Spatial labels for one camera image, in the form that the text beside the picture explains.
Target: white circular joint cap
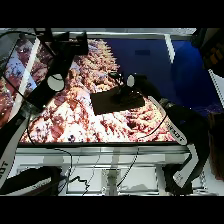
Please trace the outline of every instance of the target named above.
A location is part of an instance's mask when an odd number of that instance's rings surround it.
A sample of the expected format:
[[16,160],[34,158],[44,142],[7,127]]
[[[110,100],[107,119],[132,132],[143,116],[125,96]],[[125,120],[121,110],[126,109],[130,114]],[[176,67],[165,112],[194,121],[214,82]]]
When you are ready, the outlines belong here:
[[64,80],[62,79],[62,76],[60,74],[49,76],[49,78],[47,79],[47,84],[51,89],[55,91],[62,90],[65,85]]
[[135,84],[135,78],[133,75],[129,75],[127,79],[127,86],[133,87]]

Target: television screen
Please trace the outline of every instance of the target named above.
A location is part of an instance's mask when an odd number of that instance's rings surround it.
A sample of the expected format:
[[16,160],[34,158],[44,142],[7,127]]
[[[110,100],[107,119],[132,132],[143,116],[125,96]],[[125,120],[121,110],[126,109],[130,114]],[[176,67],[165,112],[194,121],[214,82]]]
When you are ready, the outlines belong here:
[[[107,91],[116,86],[108,76],[111,71],[123,71],[145,74],[164,97],[175,103],[192,106],[206,116],[210,110],[220,110],[221,104],[207,71],[206,82],[199,91],[196,100],[184,101],[187,93],[178,88],[184,83],[177,76],[179,70],[170,63],[164,40],[143,39],[90,39],[89,54],[76,56],[66,79],[65,89],[56,94],[39,117],[29,126],[30,136],[36,143],[149,143],[174,142],[165,124],[149,135],[162,121],[163,117],[153,103],[145,98],[145,106],[132,110],[95,116],[90,100],[90,93]],[[5,75],[27,96],[44,78],[50,66],[51,56],[42,45],[39,46],[32,70],[24,81],[24,72],[29,61],[33,42],[18,41],[6,68]],[[190,88],[191,80],[186,83]],[[204,89],[209,89],[209,97],[204,99]],[[0,82],[0,127],[13,117],[21,105],[18,93],[4,80]],[[20,142],[29,143],[24,132]]]

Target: dark blue screen area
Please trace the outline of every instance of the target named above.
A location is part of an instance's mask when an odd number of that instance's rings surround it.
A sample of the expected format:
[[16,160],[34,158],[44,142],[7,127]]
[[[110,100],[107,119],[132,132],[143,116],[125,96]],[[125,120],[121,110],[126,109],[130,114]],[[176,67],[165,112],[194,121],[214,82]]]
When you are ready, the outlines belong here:
[[172,41],[175,57],[170,63],[165,40],[105,39],[125,75],[148,77],[169,100],[190,107],[203,116],[222,106],[199,51],[188,41]]

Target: display screen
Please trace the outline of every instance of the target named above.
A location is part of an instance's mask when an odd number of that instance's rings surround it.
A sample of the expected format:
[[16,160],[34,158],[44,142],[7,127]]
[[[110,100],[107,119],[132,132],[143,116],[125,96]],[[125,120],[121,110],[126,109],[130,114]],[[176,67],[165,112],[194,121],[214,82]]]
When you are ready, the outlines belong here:
[[[22,85],[26,86],[22,93],[24,96],[45,78],[51,62],[50,54],[40,45],[30,76],[25,80],[24,72],[31,57],[33,44],[30,40],[18,41],[5,72],[17,89],[22,89]],[[87,56],[74,58],[65,89],[57,93],[41,115],[30,123],[29,132],[32,140],[36,143],[173,142],[174,139],[165,124],[150,135],[163,119],[150,100],[145,98],[145,106],[141,108],[98,116],[94,115],[90,100],[90,93],[107,91],[116,86],[115,81],[108,76],[109,72],[123,71],[125,76],[130,73],[146,75],[164,97],[189,106],[188,102],[183,101],[184,96],[181,94],[177,96],[176,86],[182,83],[177,84],[174,80],[175,68],[170,63],[165,41],[90,39],[88,45]],[[207,73],[208,81],[204,84],[204,88],[211,89],[208,100],[204,100],[202,104],[200,99],[196,103],[192,101],[196,109],[200,108],[199,112],[203,116],[206,116],[207,108],[221,109],[215,88],[209,78]],[[21,106],[22,100],[18,101],[18,93],[4,79],[1,79],[0,91],[0,127],[2,127]],[[30,142],[26,132],[20,142]]]

